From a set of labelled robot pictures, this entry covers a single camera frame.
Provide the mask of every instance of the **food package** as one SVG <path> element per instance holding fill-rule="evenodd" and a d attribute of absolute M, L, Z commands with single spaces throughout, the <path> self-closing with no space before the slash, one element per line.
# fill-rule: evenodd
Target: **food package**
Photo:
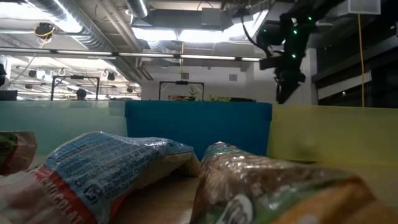
<path fill-rule="evenodd" d="M 32 132 L 0 132 L 0 175 L 28 169 L 36 149 L 36 138 Z"/>
<path fill-rule="evenodd" d="M 125 197 L 185 163 L 193 148 L 162 138 L 88 133 L 58 147 L 28 172 L 0 179 L 0 218 L 11 223 L 108 223 Z"/>
<path fill-rule="evenodd" d="M 356 175 L 210 146 L 190 223 L 398 223 Z"/>

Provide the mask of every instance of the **yellow plastic wall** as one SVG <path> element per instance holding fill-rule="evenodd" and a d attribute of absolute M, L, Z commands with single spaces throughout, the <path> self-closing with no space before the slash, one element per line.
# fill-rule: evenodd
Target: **yellow plastic wall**
<path fill-rule="evenodd" d="M 349 170 L 398 211 L 398 110 L 274 105 L 267 155 Z"/>

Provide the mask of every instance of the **blue plastic divider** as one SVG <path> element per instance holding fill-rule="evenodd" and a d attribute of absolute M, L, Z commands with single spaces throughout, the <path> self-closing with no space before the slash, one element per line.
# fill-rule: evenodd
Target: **blue plastic divider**
<path fill-rule="evenodd" d="M 129 137 L 169 138 L 193 146 L 202 159 L 218 141 L 266 155 L 272 105 L 204 101 L 127 101 Z"/>

